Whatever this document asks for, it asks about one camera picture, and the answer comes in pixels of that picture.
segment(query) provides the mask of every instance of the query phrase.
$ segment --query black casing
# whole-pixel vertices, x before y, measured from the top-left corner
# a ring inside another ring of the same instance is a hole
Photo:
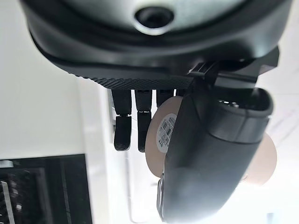
[[[200,62],[266,55],[291,2],[251,0],[205,27],[147,36],[96,23],[60,0],[21,0],[36,46],[55,65],[110,89],[144,90],[186,89],[187,73]]]
[[[201,79],[185,94],[165,157],[157,208],[164,222],[192,223],[217,212],[250,164],[273,111],[261,89],[228,92],[218,101]]]

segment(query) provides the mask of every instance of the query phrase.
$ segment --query masking tape roll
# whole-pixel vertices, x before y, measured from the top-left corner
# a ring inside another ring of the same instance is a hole
[[[145,158],[150,171],[161,177],[174,123],[183,98],[176,96],[166,100],[155,113],[145,141]]]
[[[153,175],[161,177],[172,130],[176,121],[182,97],[171,97],[155,113],[148,129],[145,142],[145,157]],[[277,164],[275,145],[268,134],[256,151],[241,182],[257,186],[264,185],[273,175]]]
[[[241,182],[256,186],[264,185],[273,175],[276,164],[277,152],[275,145],[271,137],[265,133]]]

